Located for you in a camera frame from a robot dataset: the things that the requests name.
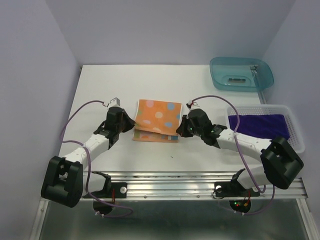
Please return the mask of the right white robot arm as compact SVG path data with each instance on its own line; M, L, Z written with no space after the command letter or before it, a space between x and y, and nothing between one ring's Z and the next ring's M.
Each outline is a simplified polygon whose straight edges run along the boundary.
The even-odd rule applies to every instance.
M242 195L255 186L273 185L286 190L298 176L304 163L283 137L256 138L220 124L213 124L200 108L182 116L176 133L183 138L200 137L208 146L239 153L243 159L251 157L261 163L255 168L239 170L229 182L221 185L223 191Z

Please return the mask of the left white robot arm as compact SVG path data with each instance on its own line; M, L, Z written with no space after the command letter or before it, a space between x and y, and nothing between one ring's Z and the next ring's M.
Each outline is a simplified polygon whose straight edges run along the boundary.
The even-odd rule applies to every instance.
M46 169L40 195L42 198L73 208L84 195L88 177L84 175L93 160L108 151L122 133L135 126L127 112L112 106L91 137L73 152L52 157Z

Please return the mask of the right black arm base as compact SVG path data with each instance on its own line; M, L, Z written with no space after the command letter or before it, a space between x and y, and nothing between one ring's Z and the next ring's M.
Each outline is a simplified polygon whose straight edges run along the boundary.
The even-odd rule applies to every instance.
M233 211L246 214L251 209L251 197L259 197L261 194L253 190L253 188L245 189L237 182L240 174L245 169L239 170L234 174L230 181L221 181L214 184L212 197L216 200L224 198L238 198L230 200L229 205Z

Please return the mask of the purple towel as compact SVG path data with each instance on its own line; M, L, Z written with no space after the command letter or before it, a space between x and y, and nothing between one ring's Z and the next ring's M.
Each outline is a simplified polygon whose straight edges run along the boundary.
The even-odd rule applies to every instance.
M290 133L282 114L240 115L237 133L259 139L273 140L276 137L290 138Z

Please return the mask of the orange towel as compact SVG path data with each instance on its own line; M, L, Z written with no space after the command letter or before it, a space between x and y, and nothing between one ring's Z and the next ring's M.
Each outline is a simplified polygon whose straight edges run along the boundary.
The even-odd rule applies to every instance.
M132 140L178 143L183 106L179 102L139 99Z

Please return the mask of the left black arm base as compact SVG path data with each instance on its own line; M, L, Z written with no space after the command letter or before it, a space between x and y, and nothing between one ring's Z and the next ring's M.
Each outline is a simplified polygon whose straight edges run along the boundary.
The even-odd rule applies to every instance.
M129 207L121 206L117 203L117 200L127 198L128 184L126 182L112 182L112 177L109 174L93 171L90 174L88 188L86 188L86 182L83 185L84 199L93 199L93 210L95 214L101 217L122 217L127 213L121 213L120 215L111 215L111 212L115 209L123 211L132 210Z

